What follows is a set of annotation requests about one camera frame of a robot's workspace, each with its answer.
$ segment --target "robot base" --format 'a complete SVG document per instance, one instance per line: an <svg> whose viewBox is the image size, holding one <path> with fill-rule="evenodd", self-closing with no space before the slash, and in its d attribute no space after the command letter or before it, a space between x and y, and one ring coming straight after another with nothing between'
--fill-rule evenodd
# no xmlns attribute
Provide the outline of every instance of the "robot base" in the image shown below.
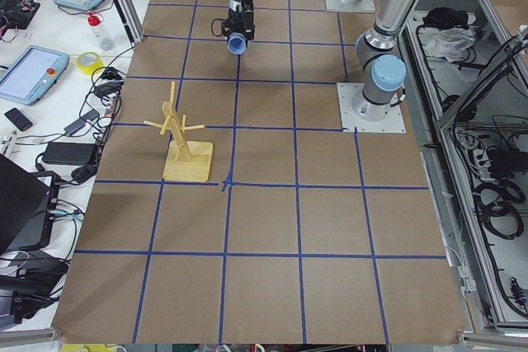
<svg viewBox="0 0 528 352"><path fill-rule="evenodd" d="M343 3L339 0L325 0L328 12L375 12L373 0L360 0L356 3Z"/></svg>
<svg viewBox="0 0 528 352"><path fill-rule="evenodd" d="M348 132L371 132L379 134L405 134L405 123L399 106L389 108L389 113L381 121L368 121L359 117L352 109L352 100L363 89L363 83L339 82L337 94L339 95L339 108L341 123Z"/></svg>

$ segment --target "light blue cap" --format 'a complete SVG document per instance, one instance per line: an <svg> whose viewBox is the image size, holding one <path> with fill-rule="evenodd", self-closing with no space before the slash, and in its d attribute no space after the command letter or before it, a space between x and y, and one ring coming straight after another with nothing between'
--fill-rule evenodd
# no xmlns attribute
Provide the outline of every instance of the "light blue cap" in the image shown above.
<svg viewBox="0 0 528 352"><path fill-rule="evenodd" d="M234 32L228 38L228 49L235 55L243 54L248 47L244 35Z"/></svg>
<svg viewBox="0 0 528 352"><path fill-rule="evenodd" d="M385 92L398 90L406 74L405 63L394 55L382 55L374 61L372 66L372 80L380 90Z"/></svg>

